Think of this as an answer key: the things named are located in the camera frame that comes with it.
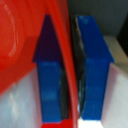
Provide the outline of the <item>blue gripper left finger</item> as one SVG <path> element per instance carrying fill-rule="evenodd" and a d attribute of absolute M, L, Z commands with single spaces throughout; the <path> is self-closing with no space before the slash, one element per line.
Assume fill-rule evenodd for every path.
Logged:
<path fill-rule="evenodd" d="M 59 98 L 62 58 L 49 15 L 44 18 L 33 60 L 37 64 L 43 120 L 61 121 Z"/>

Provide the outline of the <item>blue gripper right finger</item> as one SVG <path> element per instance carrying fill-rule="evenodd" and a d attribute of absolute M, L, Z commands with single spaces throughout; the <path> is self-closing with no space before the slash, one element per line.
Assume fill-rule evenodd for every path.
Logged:
<path fill-rule="evenodd" d="M 92 16 L 78 16 L 78 27 L 85 52 L 84 120 L 100 120 L 109 64 L 114 61 Z"/>

